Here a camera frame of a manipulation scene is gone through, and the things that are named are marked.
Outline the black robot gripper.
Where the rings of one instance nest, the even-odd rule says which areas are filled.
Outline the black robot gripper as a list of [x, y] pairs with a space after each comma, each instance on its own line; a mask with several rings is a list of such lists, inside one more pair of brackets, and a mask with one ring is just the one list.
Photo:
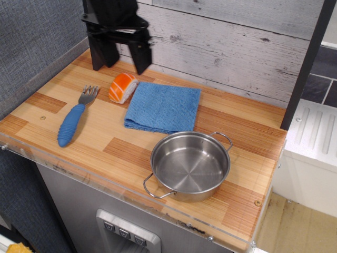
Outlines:
[[120, 59], [120, 43], [128, 45], [138, 75], [152, 64], [149, 23], [138, 16], [137, 1], [84, 1], [83, 7], [92, 62], [113, 66]]

